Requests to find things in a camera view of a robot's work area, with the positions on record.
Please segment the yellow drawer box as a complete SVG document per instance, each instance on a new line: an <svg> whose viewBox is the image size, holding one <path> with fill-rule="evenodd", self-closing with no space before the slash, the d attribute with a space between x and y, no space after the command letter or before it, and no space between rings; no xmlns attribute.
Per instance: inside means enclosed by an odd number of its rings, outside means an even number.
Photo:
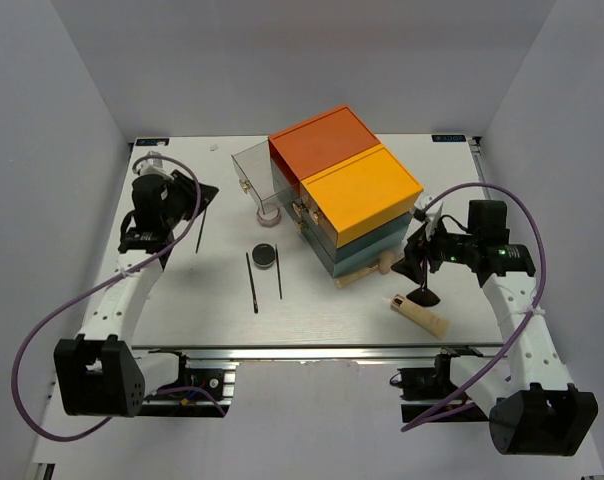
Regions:
<svg viewBox="0 0 604 480"><path fill-rule="evenodd" d="M338 248L408 213L423 191L383 144L302 181L312 222Z"/></svg>

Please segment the black round compact jar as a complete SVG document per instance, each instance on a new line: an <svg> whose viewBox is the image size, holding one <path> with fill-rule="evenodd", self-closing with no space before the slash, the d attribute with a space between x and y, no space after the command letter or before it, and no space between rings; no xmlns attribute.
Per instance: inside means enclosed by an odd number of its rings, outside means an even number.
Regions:
<svg viewBox="0 0 604 480"><path fill-rule="evenodd" d="M270 268L276 261L275 248L268 243L259 243L253 248L251 258L256 267Z"/></svg>

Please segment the thin black eyeliner pencil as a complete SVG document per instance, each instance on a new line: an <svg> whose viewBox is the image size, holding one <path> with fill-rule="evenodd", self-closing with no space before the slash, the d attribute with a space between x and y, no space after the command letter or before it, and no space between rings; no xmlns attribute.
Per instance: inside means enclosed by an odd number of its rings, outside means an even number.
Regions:
<svg viewBox="0 0 604 480"><path fill-rule="evenodd" d="M198 254L199 250L200 250L204 226L205 226L205 222L206 222L206 218L207 218L207 210L208 210L208 206L204 208L204 210L201 214L200 225L199 225L198 236L197 236L196 247L195 247L195 254Z"/></svg>

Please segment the light blue drawer box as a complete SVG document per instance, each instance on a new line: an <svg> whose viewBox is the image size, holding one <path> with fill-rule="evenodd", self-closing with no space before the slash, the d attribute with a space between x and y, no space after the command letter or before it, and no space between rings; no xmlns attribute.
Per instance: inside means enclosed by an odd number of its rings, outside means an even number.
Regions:
<svg viewBox="0 0 604 480"><path fill-rule="evenodd" d="M400 233L397 232L396 234L392 234L378 242L375 242L373 245L370 245L364 250L359 251L350 257L347 257L341 262L332 263L327 257L320 253L318 249L318 244L310 243L302 233L301 235L306 239L307 243L310 245L320 262L328 271L329 275L333 278L340 277L359 268L372 265L374 260L381 252L393 249L404 238L404 236L400 237Z"/></svg>

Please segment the thin black makeup brush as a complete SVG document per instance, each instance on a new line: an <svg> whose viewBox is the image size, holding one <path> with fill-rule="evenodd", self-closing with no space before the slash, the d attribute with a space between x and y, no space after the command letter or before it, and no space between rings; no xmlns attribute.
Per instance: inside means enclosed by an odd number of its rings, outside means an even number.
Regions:
<svg viewBox="0 0 604 480"><path fill-rule="evenodd" d="M280 267L279 249L278 249L278 245L277 244L274 245L274 250L275 250L276 274L277 274L277 282L278 282L278 295L279 295L279 299L283 300L281 267Z"/></svg>

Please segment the clear orange box drawer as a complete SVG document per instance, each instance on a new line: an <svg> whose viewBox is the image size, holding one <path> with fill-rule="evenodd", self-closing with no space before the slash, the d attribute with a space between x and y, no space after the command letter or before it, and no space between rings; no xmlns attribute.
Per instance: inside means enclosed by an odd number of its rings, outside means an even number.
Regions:
<svg viewBox="0 0 604 480"><path fill-rule="evenodd" d="M296 185L295 190L300 198L300 183L283 156L276 151L268 140L232 155L233 167L240 180L249 181L251 189L247 192L258 208L269 212L282 207L278 199L279 191L273 186L270 161L281 169L285 177Z"/></svg>

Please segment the clear pink round jar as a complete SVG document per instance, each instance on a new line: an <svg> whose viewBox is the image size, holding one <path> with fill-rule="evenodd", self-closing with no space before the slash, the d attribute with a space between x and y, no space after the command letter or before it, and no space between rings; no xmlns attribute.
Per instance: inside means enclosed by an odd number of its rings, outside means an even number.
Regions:
<svg viewBox="0 0 604 480"><path fill-rule="evenodd" d="M261 227L264 228L273 228L281 222L281 210L279 207L275 209L264 212L261 208L258 208L256 211L256 220Z"/></svg>

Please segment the long black makeup pencil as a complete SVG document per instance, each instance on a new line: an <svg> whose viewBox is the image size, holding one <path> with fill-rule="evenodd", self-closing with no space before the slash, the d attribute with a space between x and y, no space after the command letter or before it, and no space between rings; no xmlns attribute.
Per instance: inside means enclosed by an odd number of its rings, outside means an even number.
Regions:
<svg viewBox="0 0 604 480"><path fill-rule="evenodd" d="M247 271L248 271L249 285L250 285L250 289L251 289L253 312L254 312L254 314L258 314L259 306L258 306L258 300L257 300L257 293L256 293L255 282L254 282L254 277L253 277L253 273L252 273L251 260L250 260L248 252L245 252L245 259L246 259L246 265L247 265Z"/></svg>

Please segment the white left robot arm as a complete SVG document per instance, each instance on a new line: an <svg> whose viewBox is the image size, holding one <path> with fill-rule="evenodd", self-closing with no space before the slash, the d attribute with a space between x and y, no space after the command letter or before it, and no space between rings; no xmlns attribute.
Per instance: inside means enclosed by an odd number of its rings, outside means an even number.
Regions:
<svg viewBox="0 0 604 480"><path fill-rule="evenodd" d="M194 377L181 366L179 354L137 356L131 342L149 293L168 263L175 228L205 211L218 192L179 171L151 169L133 181L133 208L120 227L118 279L106 288L76 337L60 340L54 350L67 414L134 417L159 388L173 399L191 392Z"/></svg>

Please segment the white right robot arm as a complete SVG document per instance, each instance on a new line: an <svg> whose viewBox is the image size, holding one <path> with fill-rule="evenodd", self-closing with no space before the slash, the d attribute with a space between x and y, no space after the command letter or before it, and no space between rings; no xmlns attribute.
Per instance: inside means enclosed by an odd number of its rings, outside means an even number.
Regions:
<svg viewBox="0 0 604 480"><path fill-rule="evenodd" d="M598 404L593 393L575 386L559 359L539 307L543 275L527 247L509 237L506 203L472 200L465 231L448 231L440 215L424 217L392 269L422 284L444 263L469 268L493 310L503 346L490 359L438 355L435 390L444 403L465 397L474 404L503 455L570 457L589 432Z"/></svg>

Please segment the black fan powder brush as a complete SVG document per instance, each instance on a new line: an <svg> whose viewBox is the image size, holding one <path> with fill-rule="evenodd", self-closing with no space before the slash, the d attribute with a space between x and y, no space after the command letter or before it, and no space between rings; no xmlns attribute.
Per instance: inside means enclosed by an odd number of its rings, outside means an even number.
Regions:
<svg viewBox="0 0 604 480"><path fill-rule="evenodd" d="M406 298L411 302L417 304L418 306L424 308L434 307L440 303L440 298L428 287L429 268L427 260L424 260L422 262L422 274L423 280L420 283L419 287L409 292L406 295Z"/></svg>

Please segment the beige makeup sponge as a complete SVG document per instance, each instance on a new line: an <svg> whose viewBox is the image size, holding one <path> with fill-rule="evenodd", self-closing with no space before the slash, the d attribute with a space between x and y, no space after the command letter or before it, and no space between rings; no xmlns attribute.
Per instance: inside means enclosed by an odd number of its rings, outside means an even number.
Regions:
<svg viewBox="0 0 604 480"><path fill-rule="evenodd" d="M386 275L391 271L392 265L396 262L396 256L392 251L383 251L378 259L377 270L381 275Z"/></svg>

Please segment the beige foundation tube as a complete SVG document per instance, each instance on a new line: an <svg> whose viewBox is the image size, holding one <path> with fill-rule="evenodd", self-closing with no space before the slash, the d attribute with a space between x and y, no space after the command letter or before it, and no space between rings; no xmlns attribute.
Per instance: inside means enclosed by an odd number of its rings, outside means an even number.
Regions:
<svg viewBox="0 0 604 480"><path fill-rule="evenodd" d="M390 309L410 320L438 340L443 340L449 330L450 321L403 296L396 295L388 300Z"/></svg>

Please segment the orange drawer box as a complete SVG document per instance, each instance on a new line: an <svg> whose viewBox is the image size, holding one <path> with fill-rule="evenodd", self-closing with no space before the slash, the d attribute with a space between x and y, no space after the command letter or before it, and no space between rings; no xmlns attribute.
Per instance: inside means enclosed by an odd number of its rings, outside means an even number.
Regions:
<svg viewBox="0 0 604 480"><path fill-rule="evenodd" d="M380 143L348 105L340 105L268 137L271 159L300 181Z"/></svg>

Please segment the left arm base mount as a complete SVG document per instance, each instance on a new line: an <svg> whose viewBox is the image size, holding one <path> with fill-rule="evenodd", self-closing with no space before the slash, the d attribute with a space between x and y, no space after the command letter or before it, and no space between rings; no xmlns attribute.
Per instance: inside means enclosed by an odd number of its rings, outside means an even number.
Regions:
<svg viewBox="0 0 604 480"><path fill-rule="evenodd" d="M237 362L200 359L174 351L178 376L147 396L139 416L157 418L223 418L234 395Z"/></svg>

